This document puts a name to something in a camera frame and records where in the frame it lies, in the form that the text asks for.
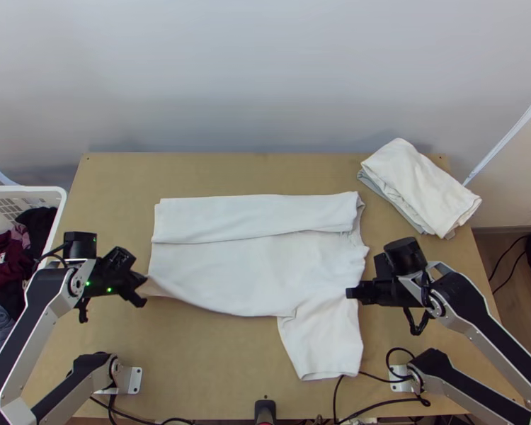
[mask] metal bracket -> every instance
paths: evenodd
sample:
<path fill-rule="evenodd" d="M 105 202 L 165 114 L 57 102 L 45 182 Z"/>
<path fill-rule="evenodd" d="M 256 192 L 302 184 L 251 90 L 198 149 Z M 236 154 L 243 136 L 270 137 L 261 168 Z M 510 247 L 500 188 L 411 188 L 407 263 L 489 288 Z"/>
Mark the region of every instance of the metal bracket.
<path fill-rule="evenodd" d="M 394 370 L 397 375 L 403 375 L 408 376 L 410 375 L 409 371 L 407 370 L 407 365 L 390 365 L 390 368 Z M 387 375 L 389 376 L 389 380 L 398 380 L 399 378 L 395 376 L 391 371 L 387 372 Z M 389 384 L 393 392 L 415 392 L 413 390 L 413 386 L 411 385 L 411 381 L 405 381 L 405 382 L 392 382 Z"/>
<path fill-rule="evenodd" d="M 118 386 L 96 391 L 95 394 L 137 394 L 142 384 L 142 368 L 118 365 Z"/>

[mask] black cable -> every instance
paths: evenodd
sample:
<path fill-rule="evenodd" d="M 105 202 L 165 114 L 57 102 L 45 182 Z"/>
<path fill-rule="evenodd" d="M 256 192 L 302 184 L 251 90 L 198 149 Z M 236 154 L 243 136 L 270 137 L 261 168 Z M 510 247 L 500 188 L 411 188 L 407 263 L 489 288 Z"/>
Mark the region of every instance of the black cable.
<path fill-rule="evenodd" d="M 403 351 L 404 353 L 407 353 L 408 355 L 410 355 L 411 358 L 415 358 L 415 356 L 408 349 L 403 348 L 403 347 L 393 347 L 392 349 L 390 349 L 387 352 L 387 354 L 385 356 L 385 364 L 387 366 L 387 369 L 392 373 L 392 375 L 395 375 L 398 378 L 400 378 L 400 380 L 397 380 L 397 381 L 385 380 L 383 378 L 380 378 L 380 377 L 377 377 L 377 376 L 374 376 L 374 375 L 371 375 L 369 373 L 362 372 L 362 371 L 360 371 L 360 374 L 369 376 L 370 378 L 374 378 L 374 379 L 376 379 L 378 381 L 381 381 L 381 382 L 384 382 L 384 383 L 387 383 L 387 382 L 388 383 L 393 383 L 393 382 L 402 383 L 402 382 L 405 382 L 407 380 L 412 379 L 412 377 L 410 375 L 398 375 L 397 373 L 394 372 L 393 368 L 389 365 L 389 357 L 395 351 Z M 425 407 L 429 407 L 430 406 L 430 402 L 428 400 L 426 400 L 426 399 L 423 399 L 420 395 L 416 396 L 416 398 L 392 399 L 392 400 L 387 400 L 387 401 L 384 401 L 384 402 L 379 402 L 379 403 L 376 403 L 376 404 L 372 404 L 371 406 L 368 406 L 368 407 L 365 407 L 364 409 L 358 410 L 357 412 L 354 412 L 351 415 L 349 415 L 346 418 L 344 418 L 343 420 L 339 421 L 336 418 L 336 395 L 338 393 L 338 387 L 340 387 L 342 379 L 344 379 L 344 375 L 341 375 L 340 378 L 338 379 L 338 381 L 336 381 L 336 385 L 334 386 L 334 393 L 333 393 L 333 396 L 332 396 L 332 416 L 333 416 L 333 420 L 334 420 L 334 425 L 342 424 L 343 422 L 349 421 L 350 419 L 354 419 L 354 418 L 360 416 L 362 413 L 368 412 L 369 410 L 375 409 L 376 407 L 385 406 L 387 404 L 395 404 L 395 403 L 403 403 L 403 402 L 420 402 Z"/>
<path fill-rule="evenodd" d="M 465 414 L 464 417 L 465 417 L 466 420 L 470 423 L 470 425 L 476 425 L 476 424 L 474 423 L 474 421 L 472 420 L 472 418 L 470 418 L 470 416 L 468 416 L 467 414 Z"/>
<path fill-rule="evenodd" d="M 401 378 L 401 379 L 408 378 L 408 379 L 410 379 L 411 378 L 410 375 L 398 375 L 397 373 L 394 372 L 394 369 L 389 365 L 389 357 L 393 353 L 395 353 L 396 351 L 403 351 L 404 353 L 407 353 L 408 355 L 410 355 L 411 358 L 415 358 L 413 353 L 411 353 L 408 349 L 403 348 L 403 347 L 394 347 L 391 350 L 389 350 L 387 352 L 387 354 L 385 355 L 385 365 L 387 366 L 387 370 L 389 370 L 389 372 L 391 372 L 393 376 L 397 376 L 398 378 Z"/>
<path fill-rule="evenodd" d="M 57 248 L 53 248 L 51 251 L 46 252 L 45 254 L 43 254 L 40 258 L 38 258 L 38 261 L 42 261 L 43 259 L 46 259 L 47 257 L 51 256 L 52 254 L 55 254 L 56 252 L 61 251 L 67 245 L 69 245 L 69 242 L 65 242 L 63 244 L 60 244 Z"/>
<path fill-rule="evenodd" d="M 61 261 L 61 264 L 63 264 L 63 267 L 67 268 L 67 262 L 63 259 L 63 257 L 61 257 L 60 255 L 57 255 L 57 254 L 49 254 L 47 257 L 51 257 L 51 256 L 55 257 L 56 259 Z"/>
<path fill-rule="evenodd" d="M 348 415 L 346 418 L 342 419 L 341 421 L 336 421 L 335 424 L 339 425 L 339 424 L 342 424 L 342 423 L 344 423 L 346 421 L 350 421 L 351 419 L 354 419 L 354 418 L 360 416 L 361 414 L 364 414 L 364 413 L 366 413 L 366 412 L 368 412 L 370 410 L 373 410 L 376 407 L 387 406 L 388 404 L 407 403 L 407 402 L 420 402 L 425 407 L 429 407 L 430 406 L 430 401 L 428 401 L 427 399 L 422 398 L 420 395 L 418 395 L 418 396 L 416 396 L 414 398 L 410 398 L 410 399 L 386 400 L 384 402 L 375 403 L 375 404 L 372 404 L 371 406 L 365 407 L 364 409 L 358 410 L 357 412 L 354 412 L 354 413 Z"/>
<path fill-rule="evenodd" d="M 111 425 L 117 425 L 114 417 L 112 416 L 112 411 L 114 410 L 114 402 L 116 401 L 116 394 L 110 395 L 110 401 L 108 402 L 108 420 Z"/>
<path fill-rule="evenodd" d="M 338 391 L 338 387 L 341 386 L 343 378 L 344 375 L 341 375 L 338 381 L 336 382 L 336 385 L 334 386 L 334 393 L 332 395 L 332 418 L 334 420 L 334 425 L 337 425 L 338 423 L 338 420 L 336 419 L 336 392 Z"/>
<path fill-rule="evenodd" d="M 431 317 L 430 313 L 425 310 L 419 324 L 415 324 L 415 319 L 413 318 L 409 307 L 403 307 L 403 313 L 405 314 L 407 322 L 409 323 L 409 331 L 411 332 L 411 335 L 421 335 L 425 330 L 427 323 L 429 323 L 429 319 Z"/>
<path fill-rule="evenodd" d="M 509 273 L 508 278 L 507 278 L 507 279 L 506 279 L 501 285 L 499 285 L 496 289 L 493 290 L 493 292 L 491 293 L 492 295 L 495 295 L 496 292 L 498 292 L 501 288 L 503 288 L 503 286 L 504 286 L 507 282 L 510 281 L 511 276 L 513 276 L 513 272 L 515 271 L 515 268 L 517 267 L 519 260 L 521 260 L 521 257 L 524 256 L 524 255 L 525 255 L 525 251 L 522 252 L 522 253 L 519 255 L 519 257 L 515 260 L 515 263 L 513 263 L 513 267 L 512 267 L 512 269 L 511 269 L 511 273 Z"/>
<path fill-rule="evenodd" d="M 493 270 L 490 273 L 490 277 L 488 278 L 488 281 L 491 281 L 491 279 L 493 278 L 493 275 L 496 274 L 496 271 L 498 270 L 498 266 L 500 265 L 500 262 L 503 259 L 503 257 L 506 256 L 506 254 L 515 246 L 515 244 L 517 244 L 521 239 L 528 237 L 529 235 L 530 233 L 524 234 L 523 236 L 518 237 L 515 241 L 513 241 L 513 243 L 509 246 L 509 248 L 507 248 L 503 252 L 503 254 L 500 255 L 500 258 L 497 260 L 496 265 L 493 267 Z"/>
<path fill-rule="evenodd" d="M 404 383 L 405 381 L 408 381 L 408 380 L 411 379 L 411 376 L 409 376 L 409 377 L 405 377 L 405 378 L 402 378 L 402 379 L 399 379 L 399 380 L 389 380 L 389 379 L 380 378 L 379 376 L 376 376 L 376 375 L 372 375 L 371 373 L 368 373 L 368 372 L 360 371 L 358 373 L 361 374 L 361 375 L 369 376 L 370 378 L 378 380 L 381 383 L 388 383 L 388 384 Z"/>
<path fill-rule="evenodd" d="M 108 410 L 108 418 L 110 418 L 110 414 L 111 413 L 115 413 L 115 414 L 117 414 L 117 415 L 119 415 L 119 416 L 121 416 L 123 418 L 129 419 L 131 421 L 135 421 L 135 422 L 138 422 L 139 424 L 144 424 L 144 425 L 163 425 L 163 424 L 166 424 L 166 423 L 168 423 L 170 421 L 179 421 L 179 422 L 183 422 L 184 424 L 187 424 L 187 425 L 195 425 L 194 422 L 188 421 L 187 419 L 183 419 L 183 418 L 169 418 L 169 419 L 166 419 L 165 421 L 163 421 L 161 424 L 156 424 L 155 422 L 145 421 L 143 419 L 139 419 L 137 417 L 134 417 L 132 415 L 126 414 L 124 412 L 120 412 L 119 410 L 116 410 L 113 407 L 110 407 L 109 405 L 102 403 L 102 401 L 97 400 L 94 397 L 89 397 L 89 399 L 94 401 L 99 406 L 102 406 L 105 409 L 107 409 Z"/>

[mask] wooden floor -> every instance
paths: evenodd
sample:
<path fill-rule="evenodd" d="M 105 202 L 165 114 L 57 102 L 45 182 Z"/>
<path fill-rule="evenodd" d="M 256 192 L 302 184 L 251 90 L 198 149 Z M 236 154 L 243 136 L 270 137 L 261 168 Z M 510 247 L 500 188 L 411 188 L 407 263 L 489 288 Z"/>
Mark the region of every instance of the wooden floor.
<path fill-rule="evenodd" d="M 522 234 L 475 234 L 476 243 L 484 268 L 489 275 L 498 257 Z M 496 275 L 491 281 L 492 289 L 498 287 L 509 276 L 513 262 L 523 252 L 524 241 L 518 242 L 511 252 L 504 257 L 498 267 Z M 496 304 L 500 312 L 503 325 L 511 332 L 523 346 L 531 352 L 531 270 L 524 257 L 521 258 L 512 279 L 496 293 Z M 218 421 L 206 421 L 206 425 L 218 424 Z M 70 425 L 107 425 L 107 419 L 73 418 Z M 130 425 L 131 421 L 118 418 L 118 425 Z"/>

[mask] cable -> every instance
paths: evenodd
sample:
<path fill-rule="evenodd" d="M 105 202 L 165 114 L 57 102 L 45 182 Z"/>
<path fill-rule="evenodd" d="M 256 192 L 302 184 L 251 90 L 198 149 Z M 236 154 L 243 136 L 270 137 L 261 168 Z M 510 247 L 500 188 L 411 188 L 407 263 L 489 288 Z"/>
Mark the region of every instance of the cable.
<path fill-rule="evenodd" d="M 498 270 L 498 266 L 500 265 L 500 262 L 503 259 L 503 257 L 506 256 L 506 254 L 515 246 L 515 244 L 517 244 L 521 239 L 526 238 L 528 236 L 530 236 L 530 233 L 524 234 L 523 236 L 518 237 L 515 241 L 513 241 L 513 243 L 509 246 L 509 248 L 507 248 L 503 252 L 503 254 L 500 255 L 500 258 L 497 260 L 496 265 L 493 267 L 493 270 L 490 274 L 490 277 L 488 278 L 488 281 L 491 281 L 491 279 L 493 278 L 493 275 L 496 274 L 496 271 Z"/>
<path fill-rule="evenodd" d="M 361 374 L 361 375 L 364 375 L 364 376 L 369 376 L 370 378 L 378 380 L 381 383 L 388 383 L 388 384 L 404 383 L 405 381 L 408 381 L 408 380 L 411 379 L 411 376 L 410 376 L 410 377 L 405 377 L 405 378 L 402 378 L 402 379 L 399 379 L 399 380 L 389 380 L 389 379 L 380 378 L 379 376 L 376 376 L 376 375 L 372 375 L 371 373 L 368 373 L 368 372 L 360 371 L 358 373 Z"/>
<path fill-rule="evenodd" d="M 423 406 L 429 407 L 430 401 L 427 399 L 422 398 L 420 395 L 410 398 L 410 399 L 392 399 L 392 400 L 386 400 L 384 402 L 379 402 L 372 404 L 371 406 L 365 407 L 364 409 L 358 410 L 357 412 L 352 413 L 351 415 L 348 415 L 346 418 L 342 419 L 341 421 L 334 422 L 336 425 L 342 424 L 343 422 L 350 421 L 351 419 L 354 419 L 361 414 L 364 414 L 365 412 L 368 412 L 370 410 L 375 409 L 376 407 L 381 406 L 387 406 L 388 404 L 396 404 L 396 403 L 407 403 L 407 402 L 420 402 Z"/>
<path fill-rule="evenodd" d="M 501 285 L 499 285 L 496 289 L 493 290 L 493 292 L 491 293 L 492 295 L 495 295 L 496 292 L 498 292 L 501 288 L 503 288 L 503 286 L 510 281 L 511 279 L 511 276 L 513 276 L 513 272 L 515 271 L 515 268 L 517 267 L 518 265 L 518 262 L 519 260 L 521 260 L 521 257 L 525 255 L 525 251 L 522 252 L 519 257 L 515 260 L 515 263 L 513 263 L 513 267 L 511 269 L 511 273 L 509 273 L 509 277 L 506 279 L 505 282 L 503 282 Z"/>
<path fill-rule="evenodd" d="M 410 355 L 411 358 L 415 358 L 415 356 L 408 349 L 402 348 L 402 347 L 393 347 L 392 349 L 390 349 L 387 352 L 387 354 L 385 356 L 385 364 L 387 366 L 387 369 L 389 370 L 389 372 L 392 373 L 392 375 L 395 375 L 398 378 L 400 378 L 400 380 L 396 380 L 396 381 L 385 380 L 383 378 L 380 378 L 378 376 L 372 375 L 370 373 L 366 373 L 366 372 L 362 372 L 362 371 L 360 371 L 359 373 L 361 375 L 369 376 L 370 378 L 373 378 L 375 380 L 378 380 L 378 381 L 381 381 L 381 382 L 384 382 L 384 383 L 387 383 L 387 382 L 388 383 L 402 383 L 402 382 L 405 382 L 407 380 L 412 379 L 412 377 L 410 375 L 398 375 L 397 373 L 394 372 L 393 368 L 389 365 L 389 357 L 395 351 L 403 351 L 404 353 L 407 353 L 408 355 Z M 371 406 L 368 406 L 368 407 L 365 407 L 364 409 L 358 410 L 357 412 L 354 412 L 351 415 L 349 415 L 346 418 L 344 418 L 343 420 L 339 421 L 336 418 L 336 395 L 338 393 L 338 387 L 340 387 L 342 379 L 344 379 L 344 376 L 345 375 L 341 375 L 340 378 L 338 379 L 338 381 L 336 381 L 336 385 L 334 386 L 334 393 L 333 393 L 333 396 L 332 396 L 332 416 L 333 416 L 333 420 L 334 420 L 334 425 L 342 424 L 343 422 L 349 421 L 350 419 L 354 419 L 354 418 L 360 416 L 362 413 L 368 412 L 369 410 L 375 409 L 376 407 L 385 406 L 387 404 L 404 403 L 404 402 L 420 402 L 425 407 L 429 407 L 430 406 L 430 402 L 428 400 L 422 398 L 420 395 L 417 395 L 416 398 L 409 398 L 409 399 L 391 399 L 391 400 L 387 400 L 387 401 L 384 401 L 384 402 L 379 402 L 379 403 L 376 403 L 376 404 L 372 404 Z"/>
<path fill-rule="evenodd" d="M 63 257 L 61 257 L 60 255 L 57 255 L 57 254 L 49 254 L 47 257 L 55 257 L 56 259 L 58 259 L 59 261 L 61 261 L 61 264 L 63 264 L 63 267 L 67 268 L 67 262 L 63 259 Z"/>
<path fill-rule="evenodd" d="M 393 353 L 395 353 L 396 351 L 403 351 L 404 353 L 407 353 L 408 355 L 410 355 L 411 358 L 415 358 L 415 356 L 413 355 L 413 353 L 411 353 L 408 349 L 403 348 L 403 347 L 394 347 L 394 348 L 392 348 L 391 350 L 389 350 L 389 351 L 387 352 L 387 354 L 385 355 L 385 365 L 387 366 L 387 370 L 389 370 L 389 372 L 391 372 L 393 376 L 397 376 L 398 378 L 401 378 L 401 379 L 405 379 L 405 378 L 411 379 L 411 376 L 410 376 L 410 375 L 398 375 L 397 373 L 394 372 L 394 369 L 389 365 L 389 357 L 390 357 Z"/>
<path fill-rule="evenodd" d="M 51 254 L 55 254 L 56 252 L 61 251 L 67 245 L 69 245 L 69 242 L 65 242 L 63 244 L 60 244 L 57 248 L 53 248 L 51 251 L 46 252 L 45 254 L 43 254 L 40 258 L 38 258 L 38 261 L 42 261 L 43 259 L 46 259 L 47 257 L 51 256 Z"/>
<path fill-rule="evenodd" d="M 465 417 L 466 420 L 470 423 L 470 425 L 476 425 L 476 424 L 474 423 L 474 421 L 472 420 L 472 418 L 470 418 L 470 416 L 468 416 L 467 414 L 465 414 L 464 417 Z"/>
<path fill-rule="evenodd" d="M 108 410 L 108 418 L 109 419 L 111 417 L 111 414 L 115 413 L 115 414 L 117 414 L 117 415 L 119 415 L 119 416 L 121 416 L 123 418 L 129 419 L 131 421 L 135 421 L 135 422 L 138 422 L 139 424 L 144 424 L 144 425 L 163 425 L 163 424 L 167 424 L 168 422 L 171 422 L 171 421 L 179 421 L 179 422 L 183 422 L 184 424 L 187 424 L 187 425 L 195 425 L 194 422 L 188 421 L 187 419 L 183 419 L 183 418 L 169 418 L 169 419 L 166 419 L 165 421 L 163 421 L 161 424 L 156 424 L 155 422 L 145 421 L 143 419 L 139 419 L 137 417 L 134 417 L 132 415 L 126 414 L 124 412 L 120 412 L 119 410 L 114 409 L 114 407 L 111 407 L 109 404 L 104 404 L 104 403 L 102 403 L 102 401 L 97 400 L 94 397 L 89 397 L 89 399 L 94 401 L 99 406 L 102 406 L 105 409 L 107 409 Z"/>
<path fill-rule="evenodd" d="M 334 386 L 334 393 L 332 395 L 332 419 L 334 420 L 334 425 L 338 424 L 338 420 L 336 419 L 336 393 L 338 392 L 338 387 L 341 386 L 343 378 L 344 375 L 341 375 L 338 381 L 336 382 L 336 385 Z"/>
<path fill-rule="evenodd" d="M 110 401 L 108 402 L 108 420 L 111 425 L 117 425 L 114 417 L 112 416 L 112 411 L 114 410 L 114 402 L 116 401 L 116 394 L 110 395 Z"/>

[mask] white wall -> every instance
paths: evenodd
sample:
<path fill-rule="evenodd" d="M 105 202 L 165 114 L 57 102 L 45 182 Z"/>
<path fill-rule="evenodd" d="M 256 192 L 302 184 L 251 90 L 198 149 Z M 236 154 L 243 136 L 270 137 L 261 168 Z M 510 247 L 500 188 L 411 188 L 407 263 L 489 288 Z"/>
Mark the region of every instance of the white wall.
<path fill-rule="evenodd" d="M 85 151 L 356 151 L 464 179 L 531 103 L 531 0 L 0 1 L 0 168 Z"/>
<path fill-rule="evenodd" d="M 468 188 L 483 200 L 470 221 L 473 227 L 531 225 L 531 120 Z"/>

